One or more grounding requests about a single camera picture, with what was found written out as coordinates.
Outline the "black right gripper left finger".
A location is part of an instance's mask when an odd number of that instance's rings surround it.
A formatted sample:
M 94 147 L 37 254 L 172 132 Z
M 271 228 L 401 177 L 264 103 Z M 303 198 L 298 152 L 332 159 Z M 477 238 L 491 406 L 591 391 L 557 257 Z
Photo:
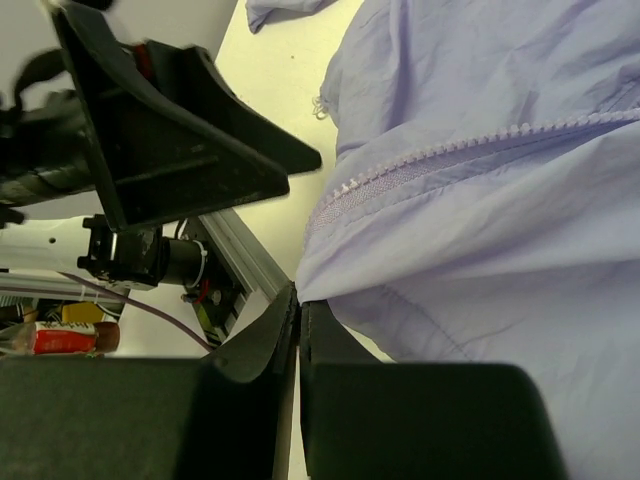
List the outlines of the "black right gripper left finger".
M 196 359 L 1 364 L 5 479 L 284 479 L 299 305 L 287 284 Z

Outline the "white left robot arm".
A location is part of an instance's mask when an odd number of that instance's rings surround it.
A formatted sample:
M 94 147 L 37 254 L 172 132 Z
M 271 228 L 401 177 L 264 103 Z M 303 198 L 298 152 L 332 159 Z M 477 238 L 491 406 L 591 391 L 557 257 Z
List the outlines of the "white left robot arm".
M 119 42 L 103 2 L 47 6 L 59 47 L 14 85 L 68 73 L 70 91 L 1 114 L 1 264 L 116 297 L 174 284 L 196 301 L 238 283 L 211 235 L 164 224 L 286 195 L 320 154 L 240 101 L 208 52 Z M 201 359 L 117 358 L 113 322 L 27 323 L 2 342 L 5 479 L 284 479 L 294 354 L 292 283 Z

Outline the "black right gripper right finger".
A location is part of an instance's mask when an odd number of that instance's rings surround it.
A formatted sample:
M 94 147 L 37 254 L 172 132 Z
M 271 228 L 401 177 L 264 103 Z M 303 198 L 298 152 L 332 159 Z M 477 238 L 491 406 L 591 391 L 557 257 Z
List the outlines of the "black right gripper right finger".
M 385 363 L 324 302 L 302 308 L 301 427 L 314 479 L 563 479 L 542 398 L 505 364 Z

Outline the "lilac zip jacket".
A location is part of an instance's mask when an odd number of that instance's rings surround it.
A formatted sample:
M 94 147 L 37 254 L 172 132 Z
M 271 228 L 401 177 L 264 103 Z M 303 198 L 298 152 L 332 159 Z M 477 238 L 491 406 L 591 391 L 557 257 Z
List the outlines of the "lilac zip jacket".
M 639 5 L 366 1 L 320 88 L 303 302 L 538 384 L 574 479 L 639 475 Z

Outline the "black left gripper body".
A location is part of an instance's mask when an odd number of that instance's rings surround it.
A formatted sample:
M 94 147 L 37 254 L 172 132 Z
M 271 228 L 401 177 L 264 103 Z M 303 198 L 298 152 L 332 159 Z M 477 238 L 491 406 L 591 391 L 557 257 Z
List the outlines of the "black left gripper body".
M 72 89 L 49 93 L 34 109 L 23 94 L 67 71 L 63 50 L 26 60 L 12 85 L 13 105 L 1 109 L 1 218 L 24 220 L 21 208 L 94 191 L 87 120 Z

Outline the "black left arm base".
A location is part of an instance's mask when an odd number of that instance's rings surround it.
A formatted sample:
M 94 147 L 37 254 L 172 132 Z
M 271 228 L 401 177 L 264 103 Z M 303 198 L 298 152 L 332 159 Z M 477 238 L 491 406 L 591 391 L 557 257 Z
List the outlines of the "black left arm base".
M 199 283 L 182 295 L 192 305 L 208 345 L 216 349 L 254 321 L 269 305 L 264 292 L 251 283 L 239 259 L 212 236 L 198 218 L 181 220 L 174 237 L 194 241 L 207 252 Z

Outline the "red labelled bottle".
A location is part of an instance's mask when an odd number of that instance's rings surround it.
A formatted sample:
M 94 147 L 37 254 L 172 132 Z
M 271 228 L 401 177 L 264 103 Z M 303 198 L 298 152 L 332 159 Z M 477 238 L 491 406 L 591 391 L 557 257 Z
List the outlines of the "red labelled bottle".
M 17 356 L 102 355 L 117 350 L 116 322 L 33 322 L 1 331 L 1 353 Z

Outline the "yellow box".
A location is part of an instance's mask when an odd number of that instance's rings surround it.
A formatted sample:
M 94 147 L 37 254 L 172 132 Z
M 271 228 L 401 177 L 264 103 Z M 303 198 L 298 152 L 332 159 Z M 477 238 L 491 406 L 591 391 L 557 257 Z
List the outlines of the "yellow box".
M 96 304 L 88 302 L 65 304 L 61 307 L 60 318 L 63 323 L 96 324 L 118 321 Z

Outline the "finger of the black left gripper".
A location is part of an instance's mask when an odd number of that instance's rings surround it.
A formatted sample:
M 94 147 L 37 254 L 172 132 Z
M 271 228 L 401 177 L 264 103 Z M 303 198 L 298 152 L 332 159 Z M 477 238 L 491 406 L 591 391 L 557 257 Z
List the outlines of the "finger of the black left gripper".
M 284 168 L 301 174 L 322 166 L 320 153 L 241 101 L 223 79 L 209 51 L 148 40 L 144 76 L 173 103 Z
M 282 167 L 154 88 L 99 11 L 62 2 L 52 23 L 85 120 L 86 161 L 112 230 L 288 193 Z

